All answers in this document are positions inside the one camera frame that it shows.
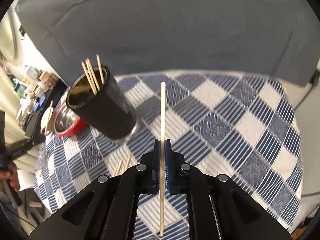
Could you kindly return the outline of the person's left hand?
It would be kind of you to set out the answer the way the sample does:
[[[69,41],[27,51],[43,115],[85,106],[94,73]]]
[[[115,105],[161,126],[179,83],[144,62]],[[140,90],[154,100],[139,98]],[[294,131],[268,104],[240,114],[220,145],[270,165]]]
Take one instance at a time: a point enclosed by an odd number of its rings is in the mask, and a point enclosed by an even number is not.
[[[1,170],[0,171],[1,180],[9,180],[10,186],[16,191],[20,191],[20,183],[18,179],[17,166],[12,163],[11,170]]]

